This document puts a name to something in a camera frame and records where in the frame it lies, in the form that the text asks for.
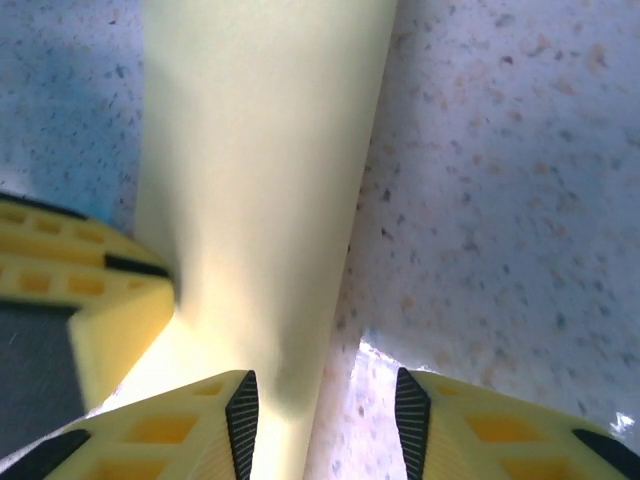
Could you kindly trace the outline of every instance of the yellow plastic part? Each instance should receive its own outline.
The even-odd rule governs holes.
[[[45,478],[248,480],[257,421],[255,374],[223,373],[69,426],[91,437]]]
[[[420,412],[429,402],[423,438]],[[396,423],[410,480],[627,478],[573,433],[585,429],[611,438],[602,428],[433,373],[399,373]]]
[[[158,257],[116,231],[0,198],[0,302],[71,306],[67,323],[86,411],[100,406],[165,328],[168,278],[105,268],[105,255]]]
[[[164,267],[149,250],[96,220],[76,218],[0,197],[0,252],[105,267],[112,254]]]

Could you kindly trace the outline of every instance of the black rubber strip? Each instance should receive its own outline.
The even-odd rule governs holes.
[[[0,473],[0,480],[44,480],[90,438],[78,429],[45,440]]]
[[[57,205],[51,205],[49,203],[40,202],[38,200],[32,200],[26,197],[18,197],[17,195],[11,195],[9,193],[0,192],[0,202],[2,201],[17,203],[19,205],[24,205],[26,207],[39,208],[40,210],[46,210],[47,212],[57,213],[59,215],[75,218],[77,220],[87,220],[89,218],[86,215],[78,213],[74,210],[70,210],[68,208],[59,207]]]
[[[258,384],[251,370],[225,408],[233,468],[237,480],[249,480],[258,433]]]
[[[626,478],[640,479],[640,457],[618,440],[581,428],[573,434]]]
[[[166,268],[150,263],[131,260],[130,258],[120,257],[106,253],[104,255],[104,267],[110,270],[120,270],[122,272],[139,273],[141,275],[153,275],[155,277],[169,278],[169,272]]]
[[[422,480],[427,457],[431,398],[406,368],[398,370],[395,416],[407,480]]]

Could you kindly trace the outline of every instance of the cream cylindrical tube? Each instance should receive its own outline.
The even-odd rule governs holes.
[[[394,0],[146,0],[136,237],[176,314],[131,398],[256,370],[254,479],[300,479]]]

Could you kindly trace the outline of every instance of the speckled surface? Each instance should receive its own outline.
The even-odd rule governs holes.
[[[139,5],[0,6],[0,188],[130,230]],[[400,0],[309,479],[404,478],[399,364],[640,450],[640,2]]]

